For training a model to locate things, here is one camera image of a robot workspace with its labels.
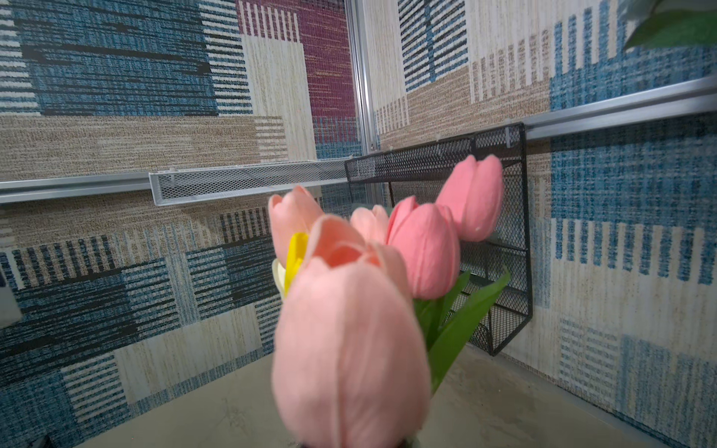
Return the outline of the pink tulip picked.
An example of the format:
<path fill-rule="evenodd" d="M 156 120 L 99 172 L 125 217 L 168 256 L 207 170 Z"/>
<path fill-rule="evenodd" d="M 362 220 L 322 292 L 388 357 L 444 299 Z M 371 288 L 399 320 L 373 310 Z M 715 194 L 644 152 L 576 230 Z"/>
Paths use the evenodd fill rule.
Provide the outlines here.
<path fill-rule="evenodd" d="M 436 203 L 450 210 L 460 240 L 482 242 L 497 226 L 503 196 L 500 159 L 488 155 L 478 161 L 469 155 L 454 167 Z"/>
<path fill-rule="evenodd" d="M 387 243 L 403 256 L 413 298 L 437 300 L 454 287 L 460 247 L 448 207 L 403 199 L 391 213 Z"/>
<path fill-rule="evenodd" d="M 397 447 L 423 426 L 431 372 L 406 266 L 321 217 L 274 334 L 274 401 L 306 447 Z"/>

